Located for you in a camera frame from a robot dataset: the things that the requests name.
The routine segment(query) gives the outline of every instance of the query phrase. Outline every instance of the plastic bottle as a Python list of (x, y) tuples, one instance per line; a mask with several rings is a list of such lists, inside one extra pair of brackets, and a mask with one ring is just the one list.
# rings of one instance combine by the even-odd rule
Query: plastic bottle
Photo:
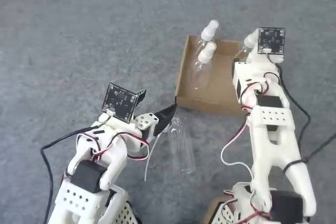
[(216, 50), (216, 44), (208, 42), (199, 53), (191, 69), (190, 83), (194, 89), (206, 88), (211, 77), (211, 59)]
[(244, 54), (245, 57), (252, 51), (255, 44), (258, 43), (259, 29), (255, 29), (253, 33), (249, 34), (243, 41), (239, 43), (239, 51), (235, 57)]
[(195, 171), (193, 147), (183, 122), (176, 116), (173, 117), (168, 128), (173, 172), (192, 173)]
[(219, 27), (218, 21), (213, 19), (203, 29), (203, 31), (201, 32), (201, 35), (199, 35), (197, 40), (196, 40), (196, 46), (197, 47), (196, 47), (196, 51), (195, 51), (195, 54), (194, 54), (195, 58), (197, 58), (197, 56), (205, 48), (206, 44), (209, 41), (213, 41), (218, 27)]

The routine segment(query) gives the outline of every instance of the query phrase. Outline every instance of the circuit board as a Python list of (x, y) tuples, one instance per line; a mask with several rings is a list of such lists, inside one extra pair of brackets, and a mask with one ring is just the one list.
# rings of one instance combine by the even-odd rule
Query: circuit board
[(283, 55), (285, 50), (285, 29), (260, 27), (258, 54)]
[(101, 112), (130, 123), (135, 107), (138, 105), (139, 93), (133, 93), (113, 83), (109, 83)]

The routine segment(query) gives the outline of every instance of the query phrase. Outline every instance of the bottle cap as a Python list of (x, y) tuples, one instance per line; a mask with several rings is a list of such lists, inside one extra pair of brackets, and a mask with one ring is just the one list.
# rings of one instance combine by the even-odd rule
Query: bottle cap
[(253, 33), (251, 33), (244, 39), (244, 45), (247, 48), (254, 48), (254, 45), (258, 43), (258, 38), (259, 38), (259, 28), (255, 29)]
[(203, 29), (201, 38), (205, 41), (211, 41), (214, 38), (218, 27), (218, 21), (215, 19), (211, 20), (210, 23)]
[(216, 50), (216, 43), (212, 41), (208, 42), (205, 48), (199, 53), (198, 60), (201, 63), (207, 64), (214, 55), (215, 50)]

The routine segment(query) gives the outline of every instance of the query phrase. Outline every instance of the robotic arm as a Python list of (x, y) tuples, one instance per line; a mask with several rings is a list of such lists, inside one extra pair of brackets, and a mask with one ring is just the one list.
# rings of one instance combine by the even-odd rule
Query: robotic arm
[(289, 163), (301, 159), (289, 101), (275, 65), (284, 58), (285, 29), (258, 28), (244, 44), (240, 53), (249, 54), (245, 61), (239, 61), (242, 55), (234, 59), (233, 85), (238, 102), (247, 111), (253, 178), (251, 183), (233, 187), (232, 223), (245, 223), (249, 216), (252, 218), (248, 218), (248, 223), (306, 223), (307, 217), (316, 212), (306, 164), (297, 163), (286, 170), (295, 192), (271, 189), (268, 182), (273, 166), (284, 170)]
[[(144, 96), (145, 91), (132, 93), (109, 84), (103, 114), (92, 125), (100, 127), (77, 135), (76, 154), (66, 169), (50, 224), (111, 224), (122, 218), (125, 223), (137, 223), (127, 192), (114, 183), (127, 158), (148, 157), (149, 143), (168, 126), (176, 110), (172, 105), (134, 117), (133, 111)], [(129, 154), (144, 147), (146, 156)]]

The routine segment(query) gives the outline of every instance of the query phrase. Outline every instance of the open cardboard box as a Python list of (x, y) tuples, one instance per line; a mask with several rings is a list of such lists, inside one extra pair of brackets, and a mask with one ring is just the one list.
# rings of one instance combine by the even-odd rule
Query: open cardboard box
[(206, 89), (195, 90), (188, 83), (188, 74), (194, 61), (197, 36), (186, 39), (180, 73), (176, 85), (176, 102), (180, 107), (226, 115), (244, 115), (232, 84), (232, 61), (238, 53), (237, 41), (216, 40), (212, 59), (211, 80)]

